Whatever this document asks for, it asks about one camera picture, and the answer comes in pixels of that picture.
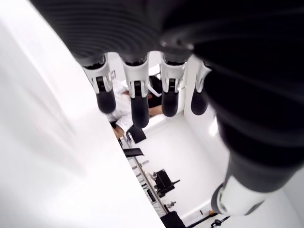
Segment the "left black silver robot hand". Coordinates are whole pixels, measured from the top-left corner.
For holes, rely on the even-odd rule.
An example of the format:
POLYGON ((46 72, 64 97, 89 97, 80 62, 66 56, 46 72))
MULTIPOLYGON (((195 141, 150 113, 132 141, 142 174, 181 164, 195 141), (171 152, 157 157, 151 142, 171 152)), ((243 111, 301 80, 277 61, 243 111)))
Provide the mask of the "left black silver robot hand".
POLYGON ((228 216, 255 211, 304 165, 304 3, 301 0, 34 0, 87 71, 115 52, 128 69, 160 51, 169 67, 195 55, 192 112, 215 112, 230 152, 211 200, 228 216))

